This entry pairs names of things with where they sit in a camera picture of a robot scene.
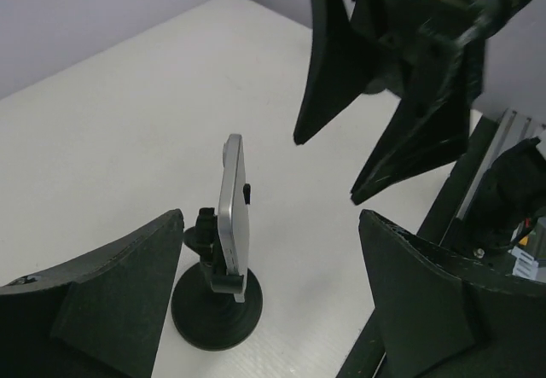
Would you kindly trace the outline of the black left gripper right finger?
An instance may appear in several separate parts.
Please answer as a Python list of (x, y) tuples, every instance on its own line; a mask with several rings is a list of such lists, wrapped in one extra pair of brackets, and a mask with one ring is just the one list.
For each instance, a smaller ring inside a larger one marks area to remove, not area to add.
[(545, 286), (364, 210), (359, 235), (393, 377), (543, 377)]

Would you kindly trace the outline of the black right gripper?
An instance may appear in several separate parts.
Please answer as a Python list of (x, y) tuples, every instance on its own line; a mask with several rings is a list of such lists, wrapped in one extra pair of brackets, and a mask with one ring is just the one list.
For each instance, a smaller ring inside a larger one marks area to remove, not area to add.
[(422, 58), (433, 78), (483, 91), (489, 38), (533, 0), (311, 0), (312, 45), (293, 139), (308, 142), (360, 95), (404, 96)]

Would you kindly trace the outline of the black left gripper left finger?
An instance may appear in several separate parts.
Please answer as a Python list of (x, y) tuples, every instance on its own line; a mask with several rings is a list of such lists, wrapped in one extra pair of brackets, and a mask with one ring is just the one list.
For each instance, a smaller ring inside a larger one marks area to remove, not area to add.
[(3, 377), (150, 377), (177, 272), (183, 214), (1, 288)]

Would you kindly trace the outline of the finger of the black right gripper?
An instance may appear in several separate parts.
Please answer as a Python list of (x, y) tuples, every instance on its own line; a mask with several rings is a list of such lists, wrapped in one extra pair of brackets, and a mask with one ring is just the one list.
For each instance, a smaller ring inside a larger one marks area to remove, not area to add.
[(395, 183), (447, 165), (468, 149), (468, 62), (425, 60), (351, 189), (360, 205)]

